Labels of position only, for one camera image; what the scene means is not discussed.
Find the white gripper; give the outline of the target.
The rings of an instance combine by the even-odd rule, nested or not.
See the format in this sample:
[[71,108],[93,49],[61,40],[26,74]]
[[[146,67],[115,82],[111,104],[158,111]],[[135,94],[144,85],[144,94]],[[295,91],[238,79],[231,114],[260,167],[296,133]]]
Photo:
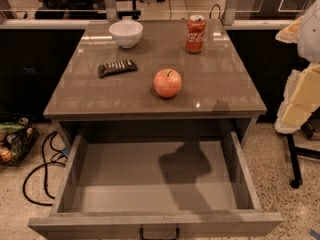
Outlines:
[[282,134],[299,130],[320,107],[320,0],[287,27],[275,39],[283,43],[297,43],[298,55],[311,64],[303,71],[289,75],[284,100],[280,104],[275,129]]

